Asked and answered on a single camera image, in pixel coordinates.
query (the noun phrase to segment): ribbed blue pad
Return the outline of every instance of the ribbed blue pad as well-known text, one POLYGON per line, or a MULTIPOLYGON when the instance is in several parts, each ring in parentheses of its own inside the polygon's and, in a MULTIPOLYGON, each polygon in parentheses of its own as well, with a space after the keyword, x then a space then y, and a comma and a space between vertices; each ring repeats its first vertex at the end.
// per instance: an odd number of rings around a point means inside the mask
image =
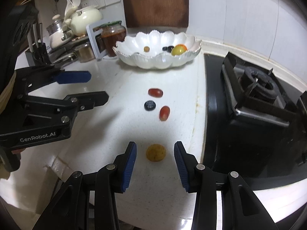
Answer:
POLYGON ((179 147, 177 143, 174 145, 174 156, 175 156, 175 161, 177 164, 177 169, 179 172, 180 180, 182 183, 182 186, 185 188, 185 191, 189 191, 190 189, 190 184, 188 180, 188 170, 185 167, 185 162, 183 161, 182 155, 179 151, 179 147))
POLYGON ((130 155, 127 160, 126 167, 122 173, 122 191, 125 192, 129 187, 135 159, 136 159, 136 144, 134 143, 130 152, 130 155))
POLYGON ((59 84, 86 83, 91 77, 89 71, 67 71, 59 73, 53 80, 59 84))

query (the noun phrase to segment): white countertop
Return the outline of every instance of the white countertop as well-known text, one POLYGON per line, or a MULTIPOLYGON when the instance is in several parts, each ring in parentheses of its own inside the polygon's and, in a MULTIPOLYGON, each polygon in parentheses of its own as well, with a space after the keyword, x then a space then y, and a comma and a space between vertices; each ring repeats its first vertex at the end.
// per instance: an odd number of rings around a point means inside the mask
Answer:
MULTIPOLYGON (((123 153, 129 141, 135 141, 138 153, 130 186, 126 193, 116 194, 119 219, 147 230, 190 229, 196 195, 186 193, 181 185, 173 146, 176 141, 182 141, 187 152, 201 161, 206 126, 203 53, 225 56, 231 50, 256 64, 275 65, 243 50, 221 45, 206 43, 192 63, 165 71, 133 68, 116 60, 76 62, 67 66, 66 70, 89 70, 91 81, 70 85, 53 83, 34 91, 33 95, 63 99, 68 94, 105 90, 110 96, 108 103, 78 113, 70 139, 26 149, 21 155, 20 169, 11 173, 8 180, 0 180, 0 195, 16 207, 37 212, 43 200, 42 188, 47 186, 47 167, 63 180, 75 170, 96 172, 123 153), (149 88, 162 89, 163 97, 150 97, 149 88), (155 110, 145 111, 143 106, 147 100, 156 102, 155 110), (159 110, 164 105, 170 107, 171 113, 167 121, 161 122, 159 110), (163 161, 152 163, 146 159, 145 152, 151 144, 166 147, 163 161)), ((287 70, 278 65, 274 70, 279 78, 296 82, 298 89, 306 89, 287 70)), ((255 193, 276 222, 307 201, 307 191, 303 189, 306 185, 304 180, 255 193)), ((221 197, 217 194, 220 228, 221 197)))

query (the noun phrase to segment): white fruit bowl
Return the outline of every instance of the white fruit bowl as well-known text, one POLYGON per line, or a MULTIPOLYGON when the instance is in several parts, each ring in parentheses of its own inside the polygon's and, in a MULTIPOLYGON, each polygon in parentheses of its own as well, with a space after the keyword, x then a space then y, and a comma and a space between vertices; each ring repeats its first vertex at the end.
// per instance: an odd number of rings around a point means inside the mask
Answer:
POLYGON ((166 69, 179 67, 193 60, 201 51, 201 41, 194 36, 187 36, 184 32, 174 34, 171 31, 160 33, 156 30, 149 34, 139 32, 136 37, 126 36, 123 42, 117 41, 113 47, 116 55, 126 64, 143 69, 166 69), (181 55, 172 56, 163 51, 163 47, 184 44, 187 51, 181 55))

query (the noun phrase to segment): burner cap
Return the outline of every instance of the burner cap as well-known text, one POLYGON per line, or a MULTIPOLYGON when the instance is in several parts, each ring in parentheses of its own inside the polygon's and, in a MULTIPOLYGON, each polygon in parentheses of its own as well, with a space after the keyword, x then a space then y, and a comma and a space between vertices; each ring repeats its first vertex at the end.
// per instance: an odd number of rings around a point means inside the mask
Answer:
POLYGON ((243 90, 254 82, 257 82, 257 86, 251 91, 250 96, 269 103, 274 103, 279 91, 274 80, 255 67, 246 67, 241 77, 241 86, 243 90))

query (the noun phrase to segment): wooden cutting board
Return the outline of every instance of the wooden cutting board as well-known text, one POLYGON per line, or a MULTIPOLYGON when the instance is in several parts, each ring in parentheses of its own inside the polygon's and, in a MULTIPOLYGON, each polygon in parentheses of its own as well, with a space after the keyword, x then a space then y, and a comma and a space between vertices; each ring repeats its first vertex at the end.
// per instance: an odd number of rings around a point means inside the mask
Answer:
POLYGON ((188 27, 189 0, 123 0, 127 27, 188 27))

